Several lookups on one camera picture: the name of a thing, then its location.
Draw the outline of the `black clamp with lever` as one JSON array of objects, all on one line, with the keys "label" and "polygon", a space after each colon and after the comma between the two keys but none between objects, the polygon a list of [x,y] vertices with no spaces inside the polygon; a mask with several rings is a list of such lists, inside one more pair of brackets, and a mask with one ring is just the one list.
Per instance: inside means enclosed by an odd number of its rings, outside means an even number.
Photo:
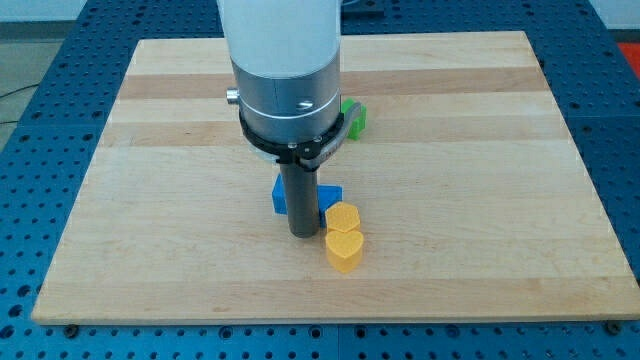
[{"label": "black clamp with lever", "polygon": [[352,124],[362,115],[362,104],[354,102],[345,113],[339,113],[334,124],[323,134],[307,142],[275,143],[253,132],[243,115],[240,125],[246,140],[258,151],[268,154],[278,164],[294,164],[306,172],[316,171],[334,155],[348,137]]}]

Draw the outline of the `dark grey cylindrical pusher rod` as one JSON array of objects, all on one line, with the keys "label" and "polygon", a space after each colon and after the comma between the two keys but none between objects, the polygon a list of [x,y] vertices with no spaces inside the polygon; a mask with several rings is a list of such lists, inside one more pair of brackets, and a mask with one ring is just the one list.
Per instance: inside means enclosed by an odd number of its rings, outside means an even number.
[{"label": "dark grey cylindrical pusher rod", "polygon": [[290,232],[298,238],[314,236],[320,227],[317,174],[296,164],[281,164]]}]

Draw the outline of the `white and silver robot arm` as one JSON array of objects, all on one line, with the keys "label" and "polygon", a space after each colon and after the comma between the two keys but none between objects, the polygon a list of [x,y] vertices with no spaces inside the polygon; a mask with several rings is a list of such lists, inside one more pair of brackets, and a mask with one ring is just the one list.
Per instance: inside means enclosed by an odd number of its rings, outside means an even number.
[{"label": "white and silver robot arm", "polygon": [[280,166],[290,232],[320,227],[317,171],[342,145],[360,104],[341,109],[341,2],[218,0],[247,141]]}]

